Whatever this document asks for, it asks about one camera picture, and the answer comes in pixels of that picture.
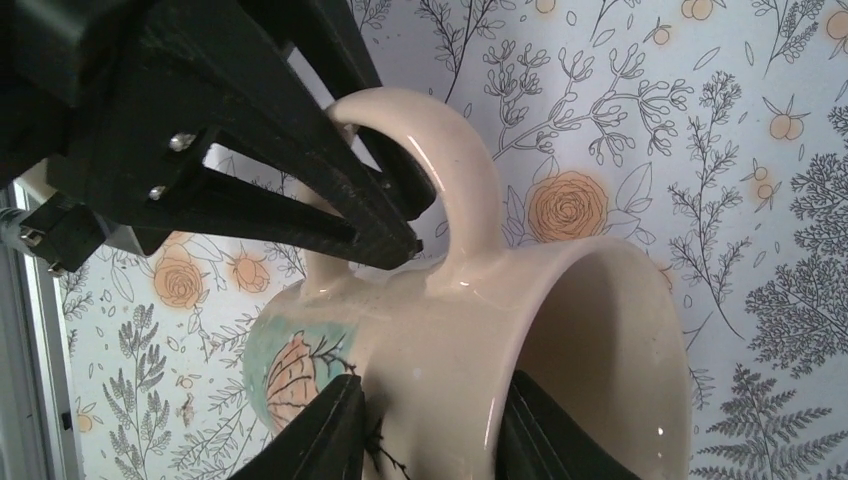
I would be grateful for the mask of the cream illustrated mug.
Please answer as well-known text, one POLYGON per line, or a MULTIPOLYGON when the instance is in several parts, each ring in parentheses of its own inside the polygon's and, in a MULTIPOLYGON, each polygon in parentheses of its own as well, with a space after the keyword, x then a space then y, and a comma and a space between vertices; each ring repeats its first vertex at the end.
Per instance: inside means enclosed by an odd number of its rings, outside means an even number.
POLYGON ((687 360, 665 277, 612 236, 509 247, 490 155, 430 96, 375 88, 328 108, 409 152, 442 197, 445 258, 398 272, 307 253, 306 276, 253 324, 243 382, 282 432, 337 376, 362 380, 368 479, 491 479, 508 388, 527 373, 640 479, 684 479, 687 360))

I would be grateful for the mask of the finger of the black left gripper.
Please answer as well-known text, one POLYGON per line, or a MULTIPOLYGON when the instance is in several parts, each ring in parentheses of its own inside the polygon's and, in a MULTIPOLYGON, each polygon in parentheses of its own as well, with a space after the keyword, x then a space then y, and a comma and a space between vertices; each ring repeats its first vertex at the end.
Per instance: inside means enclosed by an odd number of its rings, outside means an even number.
POLYGON ((424 174, 369 128, 363 164, 295 73, 333 98, 381 81, 344 1, 134 1, 120 53, 73 114, 50 186, 138 230, 294 245, 382 269, 421 248, 424 174))
MULTIPOLYGON (((242 8, 278 44, 297 48, 334 99, 383 85, 353 13, 342 0, 245 0, 242 8)), ((358 136, 380 169, 372 176, 404 219, 435 201, 422 168, 397 143, 371 128, 358 136)))

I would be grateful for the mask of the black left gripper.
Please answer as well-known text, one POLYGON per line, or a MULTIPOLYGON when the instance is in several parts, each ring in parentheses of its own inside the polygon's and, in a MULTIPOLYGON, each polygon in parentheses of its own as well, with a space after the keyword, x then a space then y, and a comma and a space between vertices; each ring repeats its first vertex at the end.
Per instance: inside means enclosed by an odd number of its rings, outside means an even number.
POLYGON ((1 241, 77 270, 115 233, 150 255, 173 232, 224 235, 225 177, 203 161, 222 131, 222 1, 5 1, 1 181, 42 206, 1 241))

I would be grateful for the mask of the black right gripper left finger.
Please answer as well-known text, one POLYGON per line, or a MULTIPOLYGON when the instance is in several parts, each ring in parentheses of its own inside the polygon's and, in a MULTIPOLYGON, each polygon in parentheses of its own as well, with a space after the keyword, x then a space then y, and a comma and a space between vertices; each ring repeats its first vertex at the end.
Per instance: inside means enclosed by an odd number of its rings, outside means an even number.
POLYGON ((231 480, 360 480, 365 451, 361 378, 335 377, 231 480))

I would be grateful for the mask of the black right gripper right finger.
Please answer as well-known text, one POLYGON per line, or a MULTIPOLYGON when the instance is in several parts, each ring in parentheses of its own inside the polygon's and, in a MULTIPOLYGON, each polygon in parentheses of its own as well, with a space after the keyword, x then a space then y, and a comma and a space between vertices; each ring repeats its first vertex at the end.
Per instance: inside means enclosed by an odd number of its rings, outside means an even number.
POLYGON ((527 373, 516 371, 500 427, 499 480, 637 480, 527 373))

